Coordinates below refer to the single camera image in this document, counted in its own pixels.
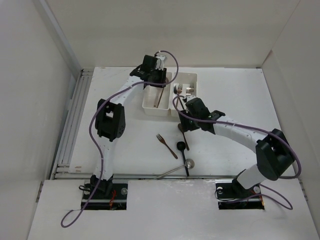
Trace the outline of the silver fork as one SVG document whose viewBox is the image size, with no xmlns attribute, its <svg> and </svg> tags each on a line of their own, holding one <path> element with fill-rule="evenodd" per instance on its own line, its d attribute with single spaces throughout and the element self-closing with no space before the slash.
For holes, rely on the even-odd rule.
<svg viewBox="0 0 320 240">
<path fill-rule="evenodd" d="M 187 88 L 186 89 L 186 93 L 185 93 L 185 97 L 187 98 L 188 96 L 190 96 L 192 94 L 191 89 Z"/>
<path fill-rule="evenodd" d="M 189 86 L 189 95 L 193 95 L 193 94 L 194 94 L 194 91 L 195 91 L 194 85 L 191 84 L 191 85 Z"/>
</svg>

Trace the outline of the beige spoon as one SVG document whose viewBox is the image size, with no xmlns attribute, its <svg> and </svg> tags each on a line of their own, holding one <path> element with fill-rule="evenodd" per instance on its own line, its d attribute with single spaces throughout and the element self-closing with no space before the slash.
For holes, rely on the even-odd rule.
<svg viewBox="0 0 320 240">
<path fill-rule="evenodd" d="M 155 88 L 155 99 L 154 99 L 154 104 L 153 104 L 154 108 L 156 108 L 161 91 L 162 91 L 162 88 L 157 88 L 157 87 Z"/>
</svg>

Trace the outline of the brown spoon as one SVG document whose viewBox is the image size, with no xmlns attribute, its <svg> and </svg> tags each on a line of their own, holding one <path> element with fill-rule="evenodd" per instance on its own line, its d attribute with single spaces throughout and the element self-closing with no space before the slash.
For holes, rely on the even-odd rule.
<svg viewBox="0 0 320 240">
<path fill-rule="evenodd" d="M 186 146 L 186 149 L 189 151 L 190 148 L 189 148 L 189 145 L 188 145 L 188 142 L 187 142 L 187 139 L 186 139 L 186 136 L 185 136 L 185 131 L 182 127 L 182 125 L 179 123 L 177 125 L 178 129 L 180 130 L 180 132 L 182 133 L 182 136 L 183 136 L 183 139 L 184 139 L 184 143 L 185 143 L 185 146 Z"/>
</svg>

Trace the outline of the black spoon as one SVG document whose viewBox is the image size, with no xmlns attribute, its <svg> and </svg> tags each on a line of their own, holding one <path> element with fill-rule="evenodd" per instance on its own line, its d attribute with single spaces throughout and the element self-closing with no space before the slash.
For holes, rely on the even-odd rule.
<svg viewBox="0 0 320 240">
<path fill-rule="evenodd" d="M 176 144 L 176 147 L 177 149 L 181 152 L 181 155 L 182 155 L 182 159 L 183 159 L 183 163 L 186 164 L 186 156 L 185 156 L 185 149 L 186 149 L 186 144 L 184 141 L 179 141 L 177 144 Z M 186 172 L 186 176 L 189 177 L 190 174 L 189 174 L 189 169 L 187 166 L 185 166 L 185 172 Z"/>
</svg>

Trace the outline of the copper spoon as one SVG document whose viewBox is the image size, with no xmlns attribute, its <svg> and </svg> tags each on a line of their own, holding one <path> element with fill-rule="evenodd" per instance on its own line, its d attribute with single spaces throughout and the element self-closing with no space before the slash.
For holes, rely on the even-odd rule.
<svg viewBox="0 0 320 240">
<path fill-rule="evenodd" d="M 169 82 L 169 79 L 166 77 L 166 78 L 165 78 L 165 83 L 167 84 L 168 82 Z M 159 96 L 159 98 L 158 98 L 158 102 L 157 102 L 156 108 L 158 108 L 159 105 L 160 105 L 160 102 L 161 102 L 161 99 L 162 99 L 164 90 L 165 90 L 165 87 L 161 90 L 161 93 L 160 93 L 160 96 Z"/>
</svg>

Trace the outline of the black fork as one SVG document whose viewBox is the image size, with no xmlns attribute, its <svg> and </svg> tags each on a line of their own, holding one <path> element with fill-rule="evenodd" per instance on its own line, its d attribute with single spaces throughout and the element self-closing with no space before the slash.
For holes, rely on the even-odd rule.
<svg viewBox="0 0 320 240">
<path fill-rule="evenodd" d="M 180 89 L 179 86 L 175 85 L 174 88 L 173 88 L 173 93 L 175 95 L 179 96 L 182 93 L 182 89 Z M 183 105 L 182 100 L 181 100 L 180 97 L 177 98 L 176 105 L 180 106 L 180 108 L 182 110 L 185 110 L 184 105 Z"/>
</svg>

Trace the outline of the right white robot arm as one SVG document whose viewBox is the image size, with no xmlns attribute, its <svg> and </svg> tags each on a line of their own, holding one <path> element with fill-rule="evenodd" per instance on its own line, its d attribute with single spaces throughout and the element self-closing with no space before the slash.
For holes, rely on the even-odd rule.
<svg viewBox="0 0 320 240">
<path fill-rule="evenodd" d="M 178 114 L 184 131 L 201 129 L 233 140 L 256 155 L 256 164 L 232 180 L 231 190 L 235 196 L 243 197 L 264 180 L 282 179 L 283 173 L 293 163 L 299 163 L 281 130 L 266 131 L 240 124 L 219 110 L 209 111 L 204 102 L 194 95 L 184 97 L 183 101 L 185 110 Z"/>
</svg>

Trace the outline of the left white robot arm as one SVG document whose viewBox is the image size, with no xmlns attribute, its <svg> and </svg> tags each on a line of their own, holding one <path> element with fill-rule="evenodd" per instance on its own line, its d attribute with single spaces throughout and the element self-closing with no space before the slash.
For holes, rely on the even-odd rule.
<svg viewBox="0 0 320 240">
<path fill-rule="evenodd" d="M 163 88 L 167 69 L 164 55 L 145 55 L 142 64 L 134 68 L 120 90 L 108 99 L 100 99 L 90 127 L 97 130 L 98 140 L 93 140 L 98 148 L 100 160 L 90 178 L 91 189 L 100 197 L 111 195 L 113 185 L 113 158 L 117 139 L 126 127 L 125 105 L 147 84 Z"/>
</svg>

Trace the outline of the white plastic bin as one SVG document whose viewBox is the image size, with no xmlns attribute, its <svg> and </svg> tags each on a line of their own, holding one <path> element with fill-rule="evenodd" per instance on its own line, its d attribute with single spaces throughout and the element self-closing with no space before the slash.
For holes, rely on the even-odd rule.
<svg viewBox="0 0 320 240">
<path fill-rule="evenodd" d="M 173 99 L 177 96 L 174 94 L 174 86 L 176 84 L 182 84 L 182 93 L 181 96 L 186 96 L 186 89 L 190 88 L 190 85 L 194 85 L 194 96 L 197 96 L 197 87 L 198 87 L 198 75 L 196 73 L 190 72 L 180 72 L 177 75 L 177 78 L 173 81 L 170 87 L 169 95 L 169 109 L 172 117 L 178 118 L 179 114 L 173 106 Z"/>
<path fill-rule="evenodd" d="M 167 117 L 170 113 L 169 99 L 171 84 L 164 88 L 146 86 L 144 89 L 142 108 L 147 116 Z"/>
</svg>

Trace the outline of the left white plastic bin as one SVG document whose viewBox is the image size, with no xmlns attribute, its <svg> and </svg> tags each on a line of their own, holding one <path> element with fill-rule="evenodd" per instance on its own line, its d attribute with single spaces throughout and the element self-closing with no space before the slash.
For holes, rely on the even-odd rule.
<svg viewBox="0 0 320 240">
<path fill-rule="evenodd" d="M 147 116 L 167 117 L 170 113 L 169 99 L 171 84 L 164 88 L 146 86 L 144 89 L 142 108 Z"/>
</svg>

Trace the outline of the copper fork in pile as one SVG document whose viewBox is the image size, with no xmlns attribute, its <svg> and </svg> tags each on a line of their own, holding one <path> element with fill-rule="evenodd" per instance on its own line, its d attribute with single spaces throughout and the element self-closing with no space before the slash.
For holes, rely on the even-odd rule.
<svg viewBox="0 0 320 240">
<path fill-rule="evenodd" d="M 157 139 L 167 147 L 167 149 L 170 151 L 170 153 L 173 155 L 173 157 L 175 159 L 178 159 L 178 156 L 175 154 L 175 152 L 169 147 L 169 145 L 166 143 L 165 139 L 160 135 L 160 134 L 157 134 L 156 135 Z"/>
</svg>

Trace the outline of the silver spoon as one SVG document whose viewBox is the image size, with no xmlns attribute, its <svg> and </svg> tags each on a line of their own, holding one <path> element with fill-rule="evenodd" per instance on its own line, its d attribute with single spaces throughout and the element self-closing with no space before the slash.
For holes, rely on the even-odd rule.
<svg viewBox="0 0 320 240">
<path fill-rule="evenodd" d="M 169 175 L 169 174 L 171 174 L 171 173 L 174 173 L 174 172 L 176 172 L 176 171 L 178 171 L 178 170 L 180 170 L 180 169 L 187 169 L 187 170 L 189 170 L 189 169 L 193 169 L 194 167 L 195 167 L 195 162 L 194 162 L 191 158 L 188 158 L 188 159 L 185 161 L 185 164 L 184 164 L 184 165 L 181 165 L 181 166 L 179 166 L 179 167 L 173 168 L 173 169 L 171 169 L 171 170 L 169 170 L 169 171 L 167 171 L 167 172 L 165 172 L 165 173 L 163 173 L 163 174 L 161 174 L 161 175 L 156 176 L 154 179 L 155 179 L 155 180 L 162 179 L 162 178 L 164 178 L 165 176 L 167 176 L 167 175 Z"/>
</svg>

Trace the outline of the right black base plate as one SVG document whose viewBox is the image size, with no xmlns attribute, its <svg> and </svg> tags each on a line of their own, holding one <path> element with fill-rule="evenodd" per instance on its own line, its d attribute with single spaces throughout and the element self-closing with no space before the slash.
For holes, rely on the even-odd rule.
<svg viewBox="0 0 320 240">
<path fill-rule="evenodd" d="M 249 189 L 243 188 L 231 182 L 220 182 L 215 184 L 217 197 L 220 200 L 238 200 L 250 197 L 261 192 L 260 185 L 256 184 Z"/>
</svg>

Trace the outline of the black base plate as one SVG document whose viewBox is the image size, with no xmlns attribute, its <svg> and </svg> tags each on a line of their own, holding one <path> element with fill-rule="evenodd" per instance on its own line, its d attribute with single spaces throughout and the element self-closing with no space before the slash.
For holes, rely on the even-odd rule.
<svg viewBox="0 0 320 240">
<path fill-rule="evenodd" d="M 249 189 L 243 188 L 231 182 L 220 182 L 215 184 L 217 197 L 220 200 L 238 200 L 250 197 L 261 192 L 260 185 L 256 184 Z"/>
<path fill-rule="evenodd" d="M 85 183 L 84 185 L 80 185 L 78 188 L 82 191 L 82 198 L 87 200 L 91 194 L 91 191 L 95 186 L 91 186 L 90 183 Z M 97 189 L 91 198 L 92 200 L 111 200 L 114 198 L 115 200 L 126 200 L 128 194 L 128 184 L 127 183 L 113 183 L 111 190 L 108 194 L 102 192 Z"/>
</svg>

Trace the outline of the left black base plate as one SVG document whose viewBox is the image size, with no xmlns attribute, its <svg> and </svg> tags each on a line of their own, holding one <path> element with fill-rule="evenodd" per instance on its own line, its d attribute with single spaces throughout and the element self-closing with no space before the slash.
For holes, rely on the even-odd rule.
<svg viewBox="0 0 320 240">
<path fill-rule="evenodd" d="M 84 185 L 80 185 L 78 188 L 82 191 L 82 198 L 87 200 L 91 194 L 91 191 L 95 186 L 91 186 L 90 183 L 85 183 Z M 92 200 L 111 200 L 114 198 L 115 200 L 126 200 L 128 194 L 128 184 L 127 183 L 113 183 L 111 190 L 108 194 L 102 192 L 97 189 L 91 198 Z"/>
</svg>

